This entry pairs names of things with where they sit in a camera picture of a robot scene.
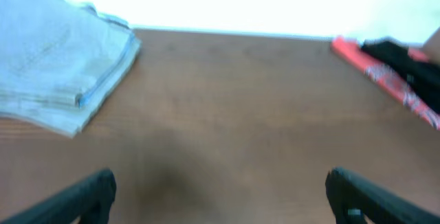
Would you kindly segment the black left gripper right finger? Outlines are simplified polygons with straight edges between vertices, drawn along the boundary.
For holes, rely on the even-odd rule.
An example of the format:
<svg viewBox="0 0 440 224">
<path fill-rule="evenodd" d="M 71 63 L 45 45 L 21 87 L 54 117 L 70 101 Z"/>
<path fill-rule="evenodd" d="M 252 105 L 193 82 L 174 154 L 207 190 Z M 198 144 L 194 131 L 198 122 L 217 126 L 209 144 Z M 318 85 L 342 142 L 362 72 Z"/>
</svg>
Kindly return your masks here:
<svg viewBox="0 0 440 224">
<path fill-rule="evenodd" d="M 337 224 L 439 224 L 439 216 L 342 167 L 329 171 L 325 188 Z"/>
</svg>

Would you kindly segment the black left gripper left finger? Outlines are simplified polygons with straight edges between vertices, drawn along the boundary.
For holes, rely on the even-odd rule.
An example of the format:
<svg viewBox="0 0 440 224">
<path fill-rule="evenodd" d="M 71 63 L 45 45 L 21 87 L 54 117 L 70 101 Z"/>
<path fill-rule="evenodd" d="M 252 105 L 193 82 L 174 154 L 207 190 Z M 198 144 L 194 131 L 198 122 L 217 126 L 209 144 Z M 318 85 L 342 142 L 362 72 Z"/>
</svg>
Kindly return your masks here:
<svg viewBox="0 0 440 224">
<path fill-rule="evenodd" d="M 32 207 L 5 220 L 7 224 L 107 224 L 116 198 L 116 180 L 108 168 L 100 170 Z"/>
</svg>

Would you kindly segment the khaki shorts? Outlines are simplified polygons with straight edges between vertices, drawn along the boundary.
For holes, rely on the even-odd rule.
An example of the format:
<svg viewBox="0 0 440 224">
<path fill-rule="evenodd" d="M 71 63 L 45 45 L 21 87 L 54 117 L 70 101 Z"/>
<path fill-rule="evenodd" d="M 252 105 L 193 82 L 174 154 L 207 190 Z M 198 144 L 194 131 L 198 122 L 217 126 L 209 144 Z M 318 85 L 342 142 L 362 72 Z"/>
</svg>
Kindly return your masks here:
<svg viewBox="0 0 440 224">
<path fill-rule="evenodd" d="M 67 0 L 1 0 L 1 115 L 73 137 L 129 72 L 128 24 Z"/>
</svg>

